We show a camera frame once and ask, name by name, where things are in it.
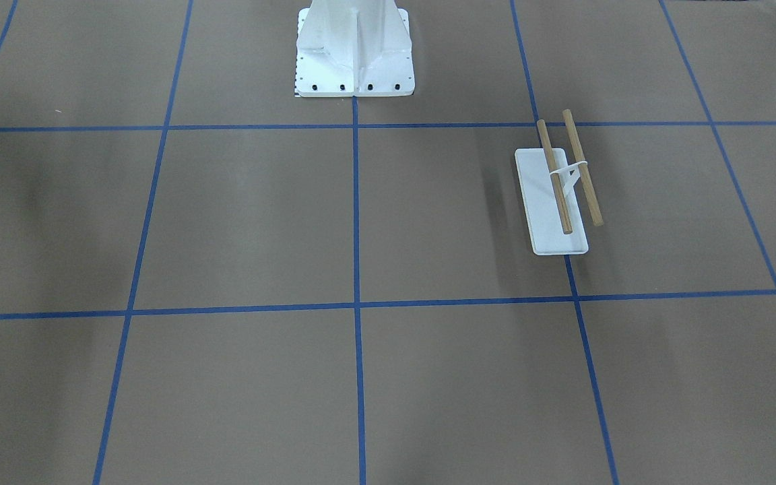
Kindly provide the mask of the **wooden rack rod outer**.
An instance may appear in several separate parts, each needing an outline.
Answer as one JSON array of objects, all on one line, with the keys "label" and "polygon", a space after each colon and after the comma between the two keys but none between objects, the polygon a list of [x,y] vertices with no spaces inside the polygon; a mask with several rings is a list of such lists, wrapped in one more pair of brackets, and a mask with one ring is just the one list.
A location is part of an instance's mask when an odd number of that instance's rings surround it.
[{"label": "wooden rack rod outer", "polygon": [[604,219],[600,207],[600,202],[595,193],[595,187],[591,179],[590,169],[588,168],[588,162],[584,153],[584,148],[580,141],[578,128],[574,122],[572,111],[569,108],[565,108],[562,111],[562,117],[564,121],[564,128],[567,130],[569,136],[569,142],[571,152],[574,157],[575,163],[579,169],[579,180],[584,191],[585,200],[590,212],[592,224],[595,226],[603,226]]}]

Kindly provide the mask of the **wooden rack rod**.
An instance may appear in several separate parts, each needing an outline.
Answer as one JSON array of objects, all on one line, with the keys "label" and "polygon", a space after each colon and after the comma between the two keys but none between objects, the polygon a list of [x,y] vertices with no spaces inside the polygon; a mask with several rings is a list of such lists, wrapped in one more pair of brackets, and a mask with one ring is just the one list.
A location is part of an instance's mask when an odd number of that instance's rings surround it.
[{"label": "wooden rack rod", "polygon": [[554,200],[558,211],[558,219],[560,219],[560,226],[563,234],[572,234],[573,225],[570,221],[569,207],[567,207],[566,199],[564,198],[564,189],[562,188],[562,182],[560,174],[557,172],[558,164],[556,163],[556,157],[554,148],[552,148],[552,142],[548,134],[547,123],[543,119],[536,121],[536,127],[541,140],[541,147],[545,160],[547,162],[549,179],[552,185],[552,193],[554,194]]},{"label": "wooden rack rod", "polygon": [[569,142],[571,152],[574,157],[575,163],[579,169],[579,180],[584,191],[585,200],[590,212],[592,224],[595,226],[603,226],[604,219],[600,207],[600,202],[595,193],[595,187],[591,179],[590,169],[588,168],[588,162],[584,153],[584,148],[580,141],[578,128],[574,122],[572,111],[569,108],[565,108],[562,111],[562,117],[564,121],[564,128],[567,130],[569,136]]}]

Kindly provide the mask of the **wooden rack rod inner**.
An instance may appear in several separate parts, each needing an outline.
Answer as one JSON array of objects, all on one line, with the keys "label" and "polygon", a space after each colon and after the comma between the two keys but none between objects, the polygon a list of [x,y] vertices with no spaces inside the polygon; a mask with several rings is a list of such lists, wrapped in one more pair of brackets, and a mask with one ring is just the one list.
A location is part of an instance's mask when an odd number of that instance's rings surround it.
[{"label": "wooden rack rod inner", "polygon": [[552,193],[554,194],[554,200],[558,211],[558,219],[560,219],[560,226],[563,234],[572,234],[573,225],[570,221],[569,207],[567,207],[566,199],[564,198],[564,189],[562,188],[562,182],[560,174],[557,172],[558,164],[556,163],[556,157],[554,148],[552,148],[552,142],[548,134],[547,123],[543,119],[536,121],[536,127],[541,140],[541,147],[545,160],[547,162],[549,179],[552,185]]}]

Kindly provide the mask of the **white towel rack base tray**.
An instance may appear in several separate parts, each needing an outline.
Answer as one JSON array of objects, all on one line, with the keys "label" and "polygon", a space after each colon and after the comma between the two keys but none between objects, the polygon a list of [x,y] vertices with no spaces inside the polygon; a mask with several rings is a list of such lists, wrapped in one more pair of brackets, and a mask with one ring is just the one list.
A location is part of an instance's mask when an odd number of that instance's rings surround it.
[{"label": "white towel rack base tray", "polygon": [[[580,168],[587,162],[569,164],[562,148],[552,150],[555,169],[550,169],[542,148],[520,148],[515,150],[515,166],[519,176],[521,196],[525,209],[531,248],[539,257],[549,255],[582,255],[590,249],[580,214],[578,197],[574,185],[580,179]],[[560,176],[567,215],[572,232],[564,233],[562,218],[554,188],[552,175]]]}]

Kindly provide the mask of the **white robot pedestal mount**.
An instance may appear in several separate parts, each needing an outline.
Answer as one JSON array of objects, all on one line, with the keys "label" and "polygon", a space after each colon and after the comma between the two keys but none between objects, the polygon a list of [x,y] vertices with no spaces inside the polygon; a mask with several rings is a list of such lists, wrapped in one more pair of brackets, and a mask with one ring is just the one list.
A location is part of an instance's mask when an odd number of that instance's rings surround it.
[{"label": "white robot pedestal mount", "polygon": [[313,1],[300,9],[294,92],[302,98],[410,96],[412,31],[394,1]]}]

